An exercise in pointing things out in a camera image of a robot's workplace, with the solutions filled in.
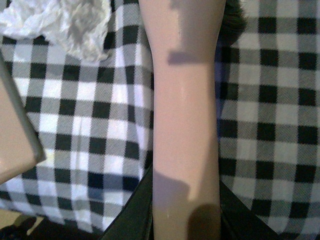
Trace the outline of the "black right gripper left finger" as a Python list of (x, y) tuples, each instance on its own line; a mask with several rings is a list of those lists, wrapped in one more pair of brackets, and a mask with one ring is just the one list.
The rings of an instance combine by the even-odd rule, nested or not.
[(102, 240), (153, 239), (153, 166), (150, 165)]

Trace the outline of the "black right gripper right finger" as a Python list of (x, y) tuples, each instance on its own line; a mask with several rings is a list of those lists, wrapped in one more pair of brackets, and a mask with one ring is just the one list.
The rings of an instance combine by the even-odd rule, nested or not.
[(219, 182), (222, 240), (279, 240), (280, 236)]

